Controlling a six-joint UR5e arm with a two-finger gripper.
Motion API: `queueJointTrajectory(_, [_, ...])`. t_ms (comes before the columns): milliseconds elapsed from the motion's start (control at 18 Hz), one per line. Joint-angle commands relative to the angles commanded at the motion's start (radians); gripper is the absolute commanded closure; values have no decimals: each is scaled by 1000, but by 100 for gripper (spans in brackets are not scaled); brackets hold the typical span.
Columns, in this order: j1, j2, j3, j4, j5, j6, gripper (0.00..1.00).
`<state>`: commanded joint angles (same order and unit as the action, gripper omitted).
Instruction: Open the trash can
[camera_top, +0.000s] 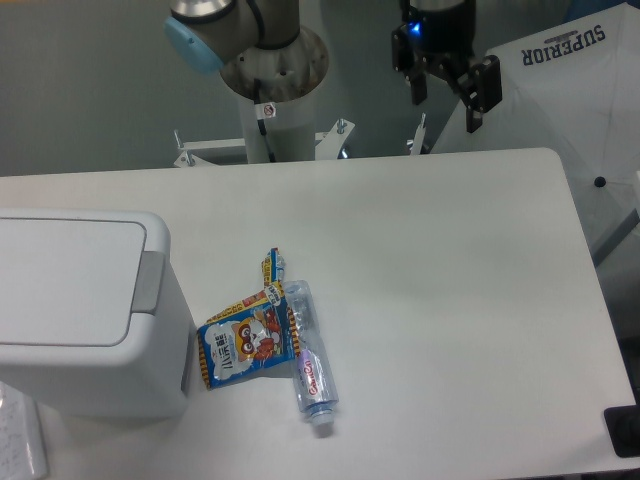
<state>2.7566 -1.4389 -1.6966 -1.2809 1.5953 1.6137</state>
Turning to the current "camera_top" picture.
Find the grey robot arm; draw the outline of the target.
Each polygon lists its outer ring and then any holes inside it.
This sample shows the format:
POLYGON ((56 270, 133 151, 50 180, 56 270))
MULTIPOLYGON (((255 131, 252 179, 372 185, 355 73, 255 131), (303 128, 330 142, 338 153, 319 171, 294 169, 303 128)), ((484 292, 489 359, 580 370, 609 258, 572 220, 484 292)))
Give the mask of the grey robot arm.
MULTIPOLYGON (((427 97, 427 79, 445 82, 466 108, 475 132, 503 98, 500 61, 477 59, 473 1, 402 1, 391 32, 391 64, 411 90, 427 97)), ((232 90, 255 104, 297 100, 314 90, 328 56, 300 22, 297 1, 173 1, 163 29, 194 70, 218 72, 232 90)))

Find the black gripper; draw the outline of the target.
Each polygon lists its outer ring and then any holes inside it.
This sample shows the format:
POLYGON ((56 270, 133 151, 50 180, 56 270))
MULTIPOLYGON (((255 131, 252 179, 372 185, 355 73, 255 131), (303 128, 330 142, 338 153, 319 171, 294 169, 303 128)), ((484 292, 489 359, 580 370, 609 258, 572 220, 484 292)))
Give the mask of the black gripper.
POLYGON ((475 55, 475 1, 401 1, 401 24, 391 33, 393 69, 411 90, 411 102, 427 99, 426 71, 444 76, 465 106, 466 131, 502 101, 501 65, 496 55, 475 55))

